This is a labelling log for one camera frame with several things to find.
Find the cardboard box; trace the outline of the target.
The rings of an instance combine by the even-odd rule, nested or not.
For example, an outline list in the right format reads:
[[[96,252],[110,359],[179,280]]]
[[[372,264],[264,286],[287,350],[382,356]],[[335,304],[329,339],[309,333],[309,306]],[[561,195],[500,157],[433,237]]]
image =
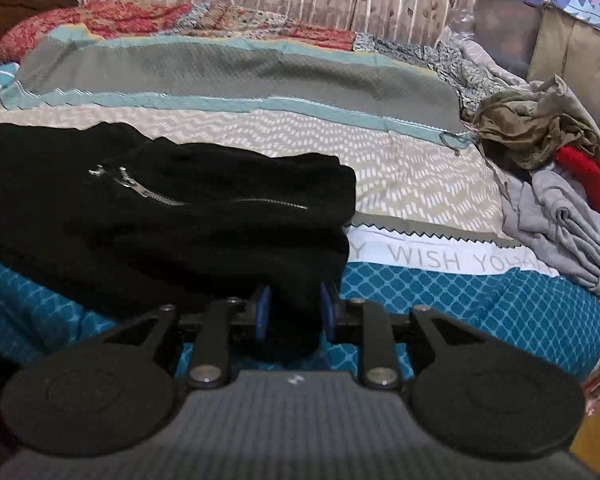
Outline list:
[[[530,80],[557,75],[600,127],[600,30],[547,6],[528,70]]]

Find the patterned bedsheet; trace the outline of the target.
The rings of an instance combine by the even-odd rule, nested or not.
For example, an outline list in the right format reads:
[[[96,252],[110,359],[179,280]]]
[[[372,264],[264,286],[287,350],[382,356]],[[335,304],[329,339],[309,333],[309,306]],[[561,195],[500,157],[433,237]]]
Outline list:
[[[242,364],[352,372],[321,303],[364,298],[588,378],[600,300],[501,222],[433,76],[295,41],[61,26],[0,91],[0,370],[238,297],[261,324]]]

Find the grey garment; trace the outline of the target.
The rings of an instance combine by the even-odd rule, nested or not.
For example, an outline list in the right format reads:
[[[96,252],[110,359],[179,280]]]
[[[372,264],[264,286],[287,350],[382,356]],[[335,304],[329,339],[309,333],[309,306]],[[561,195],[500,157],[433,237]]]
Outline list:
[[[600,214],[584,189],[553,165],[526,180],[489,162],[501,193],[503,231],[539,260],[600,297]]]

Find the red garment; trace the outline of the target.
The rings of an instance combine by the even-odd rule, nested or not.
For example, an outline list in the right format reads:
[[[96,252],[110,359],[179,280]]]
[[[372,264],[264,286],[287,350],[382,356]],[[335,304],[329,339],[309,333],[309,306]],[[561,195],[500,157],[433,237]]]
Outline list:
[[[588,206],[600,214],[600,165],[572,145],[560,148],[555,155],[558,166],[567,170],[584,189]]]

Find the black white patterned cloth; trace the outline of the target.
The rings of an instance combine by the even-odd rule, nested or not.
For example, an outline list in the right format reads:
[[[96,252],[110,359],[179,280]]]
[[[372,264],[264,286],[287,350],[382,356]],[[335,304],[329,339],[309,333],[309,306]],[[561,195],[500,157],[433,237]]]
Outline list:
[[[367,32],[357,32],[353,50],[380,53],[435,72],[460,98],[460,116],[471,120],[480,103],[493,93],[527,83],[495,63],[474,40],[445,29],[434,46],[396,44]]]

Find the black pants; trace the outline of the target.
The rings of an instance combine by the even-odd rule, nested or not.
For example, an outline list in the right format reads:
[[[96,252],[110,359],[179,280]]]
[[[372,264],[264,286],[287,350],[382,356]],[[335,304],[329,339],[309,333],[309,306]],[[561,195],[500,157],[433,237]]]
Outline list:
[[[301,360],[348,261],[355,187],[335,156],[0,124],[0,263],[117,322],[268,287],[264,355]]]

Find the olive green garment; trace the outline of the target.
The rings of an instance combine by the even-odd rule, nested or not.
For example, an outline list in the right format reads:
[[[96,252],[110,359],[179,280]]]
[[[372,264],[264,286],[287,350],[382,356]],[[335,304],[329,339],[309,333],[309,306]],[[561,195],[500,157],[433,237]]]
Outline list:
[[[545,166],[567,145],[600,165],[600,127],[557,75],[492,94],[480,103],[474,124],[481,140],[504,148],[524,170]]]

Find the dark storage bin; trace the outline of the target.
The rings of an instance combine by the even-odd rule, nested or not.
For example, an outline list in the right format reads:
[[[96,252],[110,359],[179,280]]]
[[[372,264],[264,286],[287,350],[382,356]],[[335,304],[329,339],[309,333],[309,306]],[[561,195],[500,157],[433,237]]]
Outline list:
[[[526,78],[541,11],[524,0],[475,0],[475,40],[494,62]]]

